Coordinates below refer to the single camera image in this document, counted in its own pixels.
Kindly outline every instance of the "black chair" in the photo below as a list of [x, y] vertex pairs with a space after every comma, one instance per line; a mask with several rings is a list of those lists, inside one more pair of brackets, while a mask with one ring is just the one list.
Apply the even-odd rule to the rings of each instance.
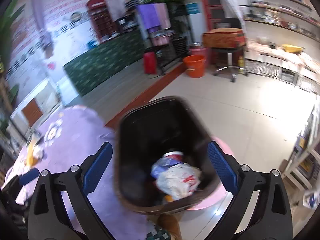
[[[217, 23], [215, 25], [216, 28], [237, 28], [237, 29], [242, 29], [241, 26], [241, 22], [239, 21], [238, 18], [224, 18], [220, 23]], [[233, 66], [232, 65], [232, 53], [238, 52], [240, 50], [243, 49], [243, 47], [238, 47], [235, 49], [225, 49], [225, 48], [212, 48], [214, 51], [218, 52], [218, 53], [227, 53], [228, 54], [228, 66], [222, 67], [220, 69], [217, 69], [214, 72], [214, 75], [217, 76], [219, 71], [226, 69], [226, 68], [230, 68], [231, 70], [231, 82], [235, 82], [237, 75], [236, 72], [234, 71], [234, 69], [242, 69], [244, 71], [244, 75], [248, 76], [248, 72], [242, 68], [242, 67], [238, 67], [238, 66]]]

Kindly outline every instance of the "trash bin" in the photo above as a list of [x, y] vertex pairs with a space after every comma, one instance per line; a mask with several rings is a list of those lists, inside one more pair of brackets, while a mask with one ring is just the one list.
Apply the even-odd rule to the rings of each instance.
[[185, 57], [183, 62], [186, 64], [187, 74], [193, 78], [199, 78], [204, 75], [205, 58], [202, 55], [191, 55]]
[[[207, 154], [211, 138], [180, 98], [161, 98], [130, 111], [121, 120], [117, 136], [115, 190], [132, 211], [145, 215], [178, 212], [208, 197], [220, 182]], [[201, 183], [191, 196], [163, 204], [166, 194], [156, 187], [150, 172], [171, 150], [183, 152], [184, 161], [201, 170]]]

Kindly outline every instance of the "teal sign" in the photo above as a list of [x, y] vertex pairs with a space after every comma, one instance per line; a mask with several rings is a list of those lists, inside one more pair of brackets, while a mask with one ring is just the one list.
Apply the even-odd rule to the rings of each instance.
[[200, 13], [199, 6], [198, 6], [197, 2], [186, 4], [186, 8], [187, 8], [187, 14]]

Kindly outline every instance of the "purple tablecloth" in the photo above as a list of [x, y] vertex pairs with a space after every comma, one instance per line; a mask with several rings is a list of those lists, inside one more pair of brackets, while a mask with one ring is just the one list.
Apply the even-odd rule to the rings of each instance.
[[[72, 165], [80, 165], [87, 156], [95, 154], [105, 141], [110, 142], [115, 149], [113, 131], [104, 127], [96, 112], [83, 106], [56, 111], [38, 130], [43, 135], [48, 135], [52, 129], [55, 131], [55, 136], [45, 140], [44, 158], [35, 166], [40, 172], [44, 169], [50, 170], [51, 173], [64, 172]], [[23, 147], [15, 164], [6, 175], [5, 184], [16, 174], [28, 171], [24, 165], [26, 156], [27, 151]], [[21, 190], [17, 198], [18, 203], [23, 203], [33, 194], [36, 181], [37, 179], [33, 180]], [[68, 194], [62, 192], [62, 198], [75, 230], [83, 232], [71, 207]], [[88, 199], [117, 240], [146, 238], [147, 217], [124, 208], [113, 191], [113, 158], [96, 190], [89, 193]]]

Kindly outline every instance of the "green counter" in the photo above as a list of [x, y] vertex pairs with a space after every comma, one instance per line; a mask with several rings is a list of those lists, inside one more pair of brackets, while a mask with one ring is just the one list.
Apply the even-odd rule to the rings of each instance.
[[63, 66], [81, 96], [141, 59], [144, 41], [140, 30], [124, 33], [90, 49]]

